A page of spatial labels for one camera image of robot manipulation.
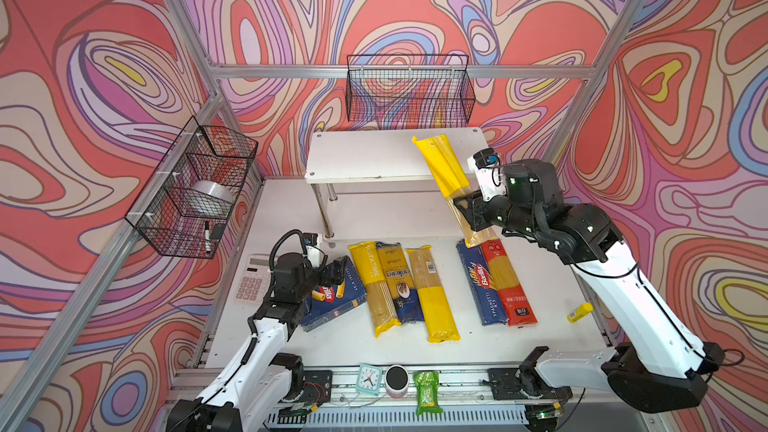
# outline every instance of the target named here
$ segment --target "red pasta package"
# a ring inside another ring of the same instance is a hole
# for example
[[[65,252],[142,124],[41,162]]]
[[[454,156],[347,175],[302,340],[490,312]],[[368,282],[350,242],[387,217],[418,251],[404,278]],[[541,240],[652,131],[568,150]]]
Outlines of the red pasta package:
[[[525,297],[518,275],[514,273],[512,264],[509,262],[502,241],[498,239],[488,240],[480,244],[480,247],[483,255],[485,255],[485,261],[488,263],[488,272],[496,284],[498,296],[502,299],[504,310],[509,317],[509,326],[536,325],[538,323],[536,316],[533,315],[531,305],[528,303],[528,298]]]

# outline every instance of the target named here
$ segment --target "black wire basket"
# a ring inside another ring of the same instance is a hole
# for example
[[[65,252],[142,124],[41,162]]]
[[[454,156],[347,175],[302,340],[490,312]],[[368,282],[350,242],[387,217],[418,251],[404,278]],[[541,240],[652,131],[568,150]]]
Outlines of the black wire basket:
[[[258,145],[235,130],[198,124],[158,194],[128,221],[158,254],[212,258]]]
[[[346,58],[346,118],[379,129],[466,127],[475,106],[466,54]]]

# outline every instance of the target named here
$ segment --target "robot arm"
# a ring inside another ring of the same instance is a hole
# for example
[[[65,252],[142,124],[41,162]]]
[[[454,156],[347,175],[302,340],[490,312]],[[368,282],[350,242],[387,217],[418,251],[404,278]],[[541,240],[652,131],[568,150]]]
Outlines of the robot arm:
[[[277,250],[290,236],[301,240],[302,253]],[[302,318],[304,299],[317,285],[342,283],[346,258],[326,265],[317,234],[292,230],[270,254],[272,279],[264,302],[248,318],[250,335],[211,385],[195,400],[179,400],[168,416],[167,432],[242,432],[258,429],[282,399],[303,389],[301,357],[282,354]]]
[[[500,166],[493,149],[471,157],[480,190],[454,199],[470,227],[502,228],[557,254],[598,294],[631,344],[589,352],[536,348],[521,366],[536,384],[613,390],[647,413],[696,407],[706,393],[703,374],[724,352],[686,328],[632,258],[608,215],[591,204],[567,205],[552,164],[535,158]]]

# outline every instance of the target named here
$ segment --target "yellow glue stick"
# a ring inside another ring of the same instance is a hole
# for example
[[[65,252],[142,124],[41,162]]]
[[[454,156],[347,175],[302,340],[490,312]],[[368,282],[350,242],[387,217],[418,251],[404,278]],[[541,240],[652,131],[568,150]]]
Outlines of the yellow glue stick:
[[[585,302],[578,307],[576,307],[570,314],[568,314],[568,321],[573,323],[579,320],[582,317],[585,317],[587,314],[592,312],[594,310],[594,307],[592,307],[592,304],[589,302]]]

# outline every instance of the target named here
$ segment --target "pasta box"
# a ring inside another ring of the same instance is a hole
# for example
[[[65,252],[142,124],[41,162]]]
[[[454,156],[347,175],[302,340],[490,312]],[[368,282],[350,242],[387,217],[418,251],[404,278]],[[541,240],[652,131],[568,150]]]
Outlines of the pasta box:
[[[504,312],[504,303],[498,296],[498,291],[488,272],[488,263],[479,246],[469,248],[464,240],[456,244],[458,254],[464,264],[464,272],[469,279],[469,288],[475,298],[480,322],[483,325],[506,324],[507,313]]]
[[[344,282],[341,285],[318,286],[304,301],[301,327],[305,331],[312,331],[365,303],[366,288],[362,285],[355,264],[349,258],[344,262]]]

